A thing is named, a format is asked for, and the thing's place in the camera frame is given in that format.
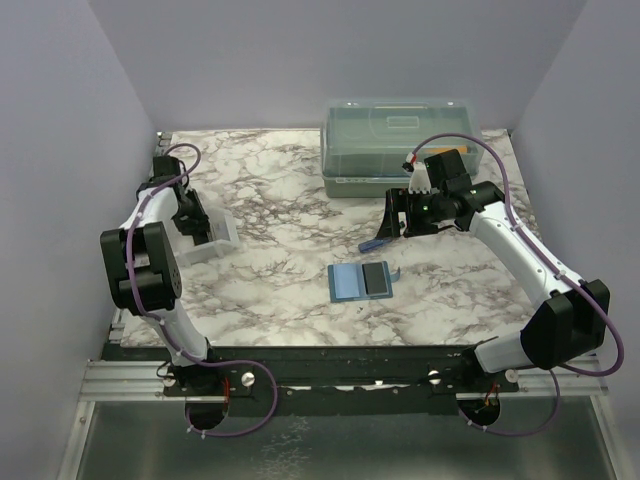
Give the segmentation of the white plastic card tray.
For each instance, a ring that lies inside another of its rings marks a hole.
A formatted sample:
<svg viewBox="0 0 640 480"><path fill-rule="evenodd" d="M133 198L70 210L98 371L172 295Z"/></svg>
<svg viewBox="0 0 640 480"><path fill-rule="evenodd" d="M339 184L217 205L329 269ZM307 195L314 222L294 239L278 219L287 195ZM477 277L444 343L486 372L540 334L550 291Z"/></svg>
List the white plastic card tray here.
<svg viewBox="0 0 640 480"><path fill-rule="evenodd" d="M215 241L211 233L211 223L216 220L234 221L235 218L231 211L211 207L207 211L209 217L209 226L200 232L194 234L181 234L175 245L175 257L180 267L190 267L198 263L205 263L212 259L223 258L231 254L240 247L240 240L237 233L237 240L233 243Z"/></svg>

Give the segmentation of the black VIP card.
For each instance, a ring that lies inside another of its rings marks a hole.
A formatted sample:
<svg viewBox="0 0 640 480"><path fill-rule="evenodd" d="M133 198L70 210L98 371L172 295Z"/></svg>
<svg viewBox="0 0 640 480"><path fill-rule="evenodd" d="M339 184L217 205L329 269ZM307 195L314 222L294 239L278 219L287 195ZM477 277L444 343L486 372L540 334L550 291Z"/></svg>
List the black VIP card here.
<svg viewBox="0 0 640 480"><path fill-rule="evenodd" d="M362 265L365 291L368 296L384 296L390 292L387 280L386 262L366 263Z"/></svg>

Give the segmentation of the blue leather card holder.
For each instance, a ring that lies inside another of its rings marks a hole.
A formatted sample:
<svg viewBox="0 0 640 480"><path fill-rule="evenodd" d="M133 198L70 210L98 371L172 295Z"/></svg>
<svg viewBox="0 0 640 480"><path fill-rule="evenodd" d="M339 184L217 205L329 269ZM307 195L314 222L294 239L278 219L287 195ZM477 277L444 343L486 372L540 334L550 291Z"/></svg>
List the blue leather card holder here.
<svg viewBox="0 0 640 480"><path fill-rule="evenodd" d="M332 303L381 300L393 297L393 284L400 279L401 269L391 271L387 263L387 280L390 292L384 296L371 297L365 291L363 264L366 263L332 264L327 267L329 296Z"/></svg>

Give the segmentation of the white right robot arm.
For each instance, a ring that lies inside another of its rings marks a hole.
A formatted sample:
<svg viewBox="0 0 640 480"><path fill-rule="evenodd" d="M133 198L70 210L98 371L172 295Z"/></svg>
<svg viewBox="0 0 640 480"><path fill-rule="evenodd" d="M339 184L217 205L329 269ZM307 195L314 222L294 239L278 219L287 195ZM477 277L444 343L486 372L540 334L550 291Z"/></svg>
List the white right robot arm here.
<svg viewBox="0 0 640 480"><path fill-rule="evenodd" d="M604 342L610 292L600 280L585 281L535 238L490 181L474 183L456 150L413 159L406 188L385 194L380 239L435 235L443 222L484 243L520 284L535 310L518 332L476 345L460 367L460 379L480 392L497 372L537 367L551 370Z"/></svg>

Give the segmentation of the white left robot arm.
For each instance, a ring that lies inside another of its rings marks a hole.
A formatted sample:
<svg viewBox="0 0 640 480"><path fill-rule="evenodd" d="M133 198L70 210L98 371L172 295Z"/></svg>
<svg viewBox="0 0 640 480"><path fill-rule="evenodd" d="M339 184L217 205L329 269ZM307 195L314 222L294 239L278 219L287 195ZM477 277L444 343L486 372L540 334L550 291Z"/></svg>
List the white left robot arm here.
<svg viewBox="0 0 640 480"><path fill-rule="evenodd" d="M137 191L131 216L100 235L100 247L112 300L116 307L148 321L164 341L177 368L190 367L187 382L201 395L214 393L220 368L207 361L209 342L184 307L182 280L167 225L197 246L212 240L210 221L197 193L184 185L183 163L157 156L152 175Z"/></svg>

